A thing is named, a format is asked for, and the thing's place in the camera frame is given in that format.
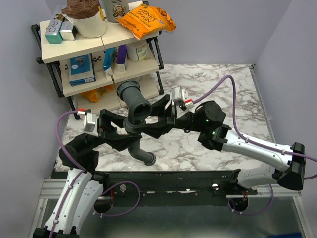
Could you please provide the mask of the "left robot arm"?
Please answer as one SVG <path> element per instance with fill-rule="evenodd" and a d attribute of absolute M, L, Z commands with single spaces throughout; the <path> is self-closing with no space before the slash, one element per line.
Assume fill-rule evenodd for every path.
<path fill-rule="evenodd" d="M 83 110 L 74 110 L 63 113 L 55 123 L 55 133 L 61 149 L 66 153 L 66 156 L 77 167 L 68 171 L 65 186 L 59 197 L 59 200 L 46 221 L 43 228 L 36 228 L 32 237 L 34 238 L 78 238 L 82 225 L 89 214 L 93 211 L 102 217 L 119 217 L 132 212 L 138 205 L 141 199 L 141 191 L 136 183 L 132 181 L 122 181 L 110 187 L 108 181 L 100 178 L 96 181 L 92 180 L 92 174 L 84 169 L 82 165 L 67 152 L 64 146 L 60 133 L 60 121 L 70 114 L 83 114 Z M 128 211 L 120 214 L 98 213 L 93 207 L 98 197 L 106 195 L 113 188 L 131 184 L 136 187 L 138 198 L 135 205 Z"/>

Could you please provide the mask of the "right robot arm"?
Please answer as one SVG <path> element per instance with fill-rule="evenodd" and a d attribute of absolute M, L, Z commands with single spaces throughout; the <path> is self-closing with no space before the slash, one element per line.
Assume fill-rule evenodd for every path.
<path fill-rule="evenodd" d="M 209 150 L 233 152 L 266 164 L 264 168 L 236 171 L 228 181 L 228 189 L 233 194 L 267 184 L 278 184 L 294 191 L 303 189 L 306 165 L 303 144 L 274 144 L 238 133 L 223 123 L 226 114 L 215 101 L 206 101 L 194 112 L 185 112 L 183 107 L 178 109 L 176 103 L 166 107 L 168 98 L 165 96 L 153 104 L 152 115 L 159 121 L 140 126 L 141 133 L 158 139 L 174 128 L 198 132 L 198 141 Z"/>

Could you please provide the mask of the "grey tee pipe fitting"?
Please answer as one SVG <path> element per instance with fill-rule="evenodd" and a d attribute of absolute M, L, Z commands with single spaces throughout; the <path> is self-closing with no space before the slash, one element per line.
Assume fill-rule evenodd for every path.
<path fill-rule="evenodd" d="M 117 88 L 117 94 L 128 107 L 128 121 L 132 125 L 140 124 L 152 112 L 152 106 L 141 93 L 138 82 L 128 80 Z"/>

